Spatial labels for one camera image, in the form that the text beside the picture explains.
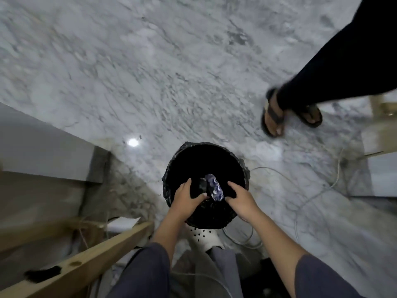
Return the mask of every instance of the right hand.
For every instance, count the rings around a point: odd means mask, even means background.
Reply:
[[[252,197],[252,194],[250,194],[250,192],[245,188],[231,181],[228,181],[227,184],[233,188],[237,196],[235,199],[225,197],[225,201],[231,206],[231,208],[233,208],[239,217],[249,222],[249,219],[254,213],[261,211]]]

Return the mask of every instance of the white marble floor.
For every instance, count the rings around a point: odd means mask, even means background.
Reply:
[[[307,202],[336,179],[342,148],[347,159],[362,152],[367,100],[323,105],[316,130],[288,117],[282,139],[260,128],[266,89],[300,70],[359,2],[0,0],[0,102],[111,150],[131,203],[157,221],[161,177],[185,141],[274,168],[290,181],[251,174],[262,209],[362,295],[395,297],[397,218],[347,199],[342,178]]]

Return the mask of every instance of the forearm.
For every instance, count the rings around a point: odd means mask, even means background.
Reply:
[[[300,258],[309,253],[262,211],[254,213],[250,223],[260,236],[285,288],[295,298],[295,269]]]
[[[152,242],[159,243],[166,249],[170,263],[172,263],[178,234],[183,223],[183,220],[173,216],[172,213],[169,212],[161,222],[152,239]]]

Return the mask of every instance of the sleeve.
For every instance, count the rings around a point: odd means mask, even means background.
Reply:
[[[363,298],[330,266],[313,255],[304,255],[295,269],[296,298]]]
[[[158,243],[140,249],[129,261],[107,298],[166,298],[170,292],[170,260]]]

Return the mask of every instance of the black trash bin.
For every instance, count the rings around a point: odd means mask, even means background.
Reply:
[[[207,174],[218,180],[226,197],[236,197],[227,184],[232,181],[248,190],[249,170],[244,161],[238,159],[224,147],[209,142],[183,144],[169,162],[163,181],[163,195],[170,207],[179,186],[192,178],[191,197],[201,194],[198,182]],[[235,217],[236,212],[225,202],[211,197],[203,201],[186,220],[189,226],[200,229],[221,229]]]

